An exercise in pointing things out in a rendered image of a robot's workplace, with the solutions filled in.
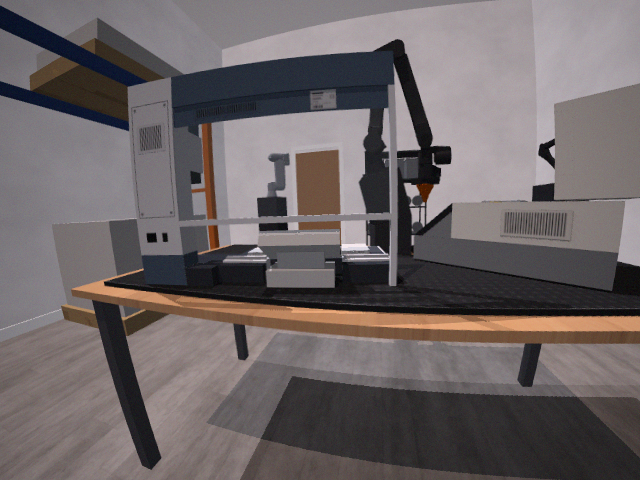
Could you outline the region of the white thermal cycler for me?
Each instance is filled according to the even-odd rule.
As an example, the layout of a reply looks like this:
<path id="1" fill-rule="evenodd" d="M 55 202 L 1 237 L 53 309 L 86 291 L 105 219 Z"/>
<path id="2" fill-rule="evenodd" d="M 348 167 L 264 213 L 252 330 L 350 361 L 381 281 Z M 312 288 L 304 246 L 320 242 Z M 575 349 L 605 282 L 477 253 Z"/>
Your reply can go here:
<path id="1" fill-rule="evenodd" d="M 568 199 L 640 198 L 640 83 L 555 103 L 554 121 L 556 201 L 451 203 L 413 258 L 612 291 L 625 201 Z"/>

